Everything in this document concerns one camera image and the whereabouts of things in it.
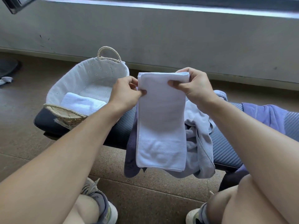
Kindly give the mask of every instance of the white shoe sole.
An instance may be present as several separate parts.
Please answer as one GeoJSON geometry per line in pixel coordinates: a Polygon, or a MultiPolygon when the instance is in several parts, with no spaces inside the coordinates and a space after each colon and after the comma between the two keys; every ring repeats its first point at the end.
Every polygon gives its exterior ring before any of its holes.
{"type": "Polygon", "coordinates": [[[116,207],[110,201],[108,201],[110,209],[111,209],[111,218],[107,224],[115,224],[118,218],[118,212],[116,207]]]}
{"type": "Polygon", "coordinates": [[[200,208],[197,208],[188,212],[188,214],[186,215],[186,224],[194,224],[193,217],[199,210],[200,208]]]}

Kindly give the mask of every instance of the woven basket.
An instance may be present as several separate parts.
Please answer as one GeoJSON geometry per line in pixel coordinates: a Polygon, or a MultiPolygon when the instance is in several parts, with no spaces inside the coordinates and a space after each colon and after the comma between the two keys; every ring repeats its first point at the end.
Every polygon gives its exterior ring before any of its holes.
{"type": "Polygon", "coordinates": [[[99,49],[97,57],[75,65],[52,86],[44,107],[57,117],[55,119],[57,123],[72,129],[88,116],[61,107],[60,104],[65,94],[71,92],[108,103],[114,83],[118,78],[125,76],[129,76],[129,69],[125,62],[113,48],[104,46],[99,49]],[[100,56],[104,49],[112,50],[118,59],[100,56]]]}

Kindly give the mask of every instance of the sneaker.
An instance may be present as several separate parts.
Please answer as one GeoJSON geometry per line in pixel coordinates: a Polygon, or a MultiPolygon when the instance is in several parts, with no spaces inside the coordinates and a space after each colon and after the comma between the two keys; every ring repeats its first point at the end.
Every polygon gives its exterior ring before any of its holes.
{"type": "MultiPolygon", "coordinates": [[[[213,196],[214,193],[209,191],[209,197],[213,196]]],[[[206,215],[207,202],[204,203],[200,208],[189,211],[186,216],[186,224],[209,224],[206,215]]]]}
{"type": "Polygon", "coordinates": [[[115,224],[118,218],[117,210],[114,205],[108,201],[105,194],[98,190],[98,182],[99,179],[94,182],[90,178],[87,178],[81,194],[90,196],[99,205],[100,217],[98,222],[95,224],[115,224]]]}

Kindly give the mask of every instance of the white fabric liner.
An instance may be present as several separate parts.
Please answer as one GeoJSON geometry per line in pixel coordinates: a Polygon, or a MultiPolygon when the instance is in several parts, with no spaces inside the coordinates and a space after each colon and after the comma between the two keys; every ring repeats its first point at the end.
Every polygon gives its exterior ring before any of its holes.
{"type": "Polygon", "coordinates": [[[60,105],[68,92],[108,103],[114,83],[125,76],[129,76],[125,62],[90,58],[76,64],[52,86],[46,103],[60,105]]]}

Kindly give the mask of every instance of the person's right forearm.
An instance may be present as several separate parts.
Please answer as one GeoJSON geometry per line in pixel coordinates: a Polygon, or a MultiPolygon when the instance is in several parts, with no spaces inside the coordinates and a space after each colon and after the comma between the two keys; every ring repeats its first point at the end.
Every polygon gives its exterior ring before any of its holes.
{"type": "Polygon", "coordinates": [[[207,114],[232,145],[249,173],[272,204],[283,211],[299,207],[299,142],[253,119],[234,105],[215,100],[207,114]],[[282,198],[281,191],[288,192],[282,198]],[[289,201],[288,208],[281,201],[289,201]]]}

